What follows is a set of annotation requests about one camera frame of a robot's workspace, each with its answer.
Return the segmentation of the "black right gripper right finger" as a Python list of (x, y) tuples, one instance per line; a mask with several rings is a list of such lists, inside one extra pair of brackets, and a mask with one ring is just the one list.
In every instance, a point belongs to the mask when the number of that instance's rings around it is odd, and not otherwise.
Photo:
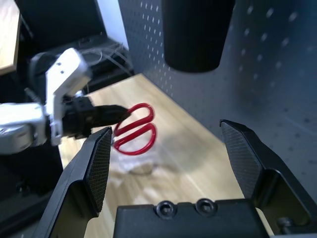
[(283, 160), (243, 124), (219, 123), (229, 161), (245, 198), (271, 227), (316, 227), (317, 205)]

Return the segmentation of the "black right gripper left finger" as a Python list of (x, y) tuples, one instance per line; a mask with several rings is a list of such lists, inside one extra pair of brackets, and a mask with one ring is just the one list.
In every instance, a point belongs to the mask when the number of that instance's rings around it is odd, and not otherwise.
[(37, 226), (37, 237), (84, 237), (88, 222), (103, 207), (111, 136), (111, 127), (91, 134), (65, 167)]

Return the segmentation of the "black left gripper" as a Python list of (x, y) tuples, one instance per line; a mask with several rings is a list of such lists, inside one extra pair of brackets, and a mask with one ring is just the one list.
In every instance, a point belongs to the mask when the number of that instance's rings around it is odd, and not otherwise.
[(75, 139), (91, 135), (93, 125), (114, 125), (131, 116), (127, 108), (119, 105), (95, 106), (89, 97), (63, 98), (63, 137)]

